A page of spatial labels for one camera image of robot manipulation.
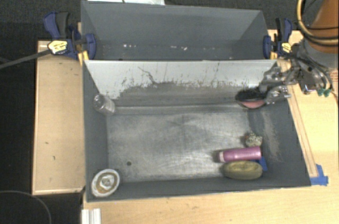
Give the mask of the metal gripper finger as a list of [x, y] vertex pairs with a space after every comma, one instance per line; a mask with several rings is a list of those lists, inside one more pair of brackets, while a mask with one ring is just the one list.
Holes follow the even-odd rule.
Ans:
[[286, 75], [279, 66], [273, 66], [264, 72], [263, 79], [259, 83], [259, 91], [270, 91], [271, 89], [284, 85]]
[[284, 101], [291, 97], [286, 86], [276, 86], [267, 92], [265, 104], [275, 104], [278, 101]]

